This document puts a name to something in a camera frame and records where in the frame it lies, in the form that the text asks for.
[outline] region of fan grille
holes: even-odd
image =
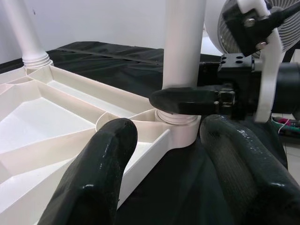
[[[285,9],[298,1],[299,0],[269,0],[268,2],[274,8]],[[285,23],[279,27],[278,31],[283,45],[283,51],[285,52],[300,40],[300,12],[288,18]],[[222,16],[220,16],[218,22],[218,38],[222,50],[225,53],[240,53],[240,49],[227,28]],[[253,56],[259,58],[260,52],[254,53]]]

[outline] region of screw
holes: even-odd
[[[257,49],[257,50],[262,50],[262,49],[264,49],[266,46],[267,46],[267,43],[263,41],[263,42],[258,43],[258,44],[256,45],[256,49]]]
[[[255,19],[249,18],[244,22],[245,27],[253,27],[255,25]]]

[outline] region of white cylindrical post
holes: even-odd
[[[197,85],[206,0],[166,0],[163,89]],[[165,122],[182,125],[196,120],[158,111]]]
[[[2,0],[4,9],[22,51],[24,66],[37,69],[51,64],[42,48],[23,0]]]

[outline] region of electric fan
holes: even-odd
[[[230,0],[210,0],[207,1],[205,26],[207,33],[215,47],[223,53],[240,53],[236,41],[229,31],[222,14]],[[268,0],[270,12],[282,10],[298,2],[298,0]],[[286,52],[300,40],[300,13],[285,20],[285,23],[278,28],[283,52]],[[253,54],[259,58],[260,51]]]

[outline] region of metal screw head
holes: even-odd
[[[253,27],[255,25],[255,19],[249,18],[244,22],[245,27]]]
[[[257,50],[262,50],[262,49],[264,49],[266,46],[267,46],[267,43],[266,43],[266,42],[261,42],[261,43],[258,43],[258,44],[256,45],[256,49],[257,49]]]

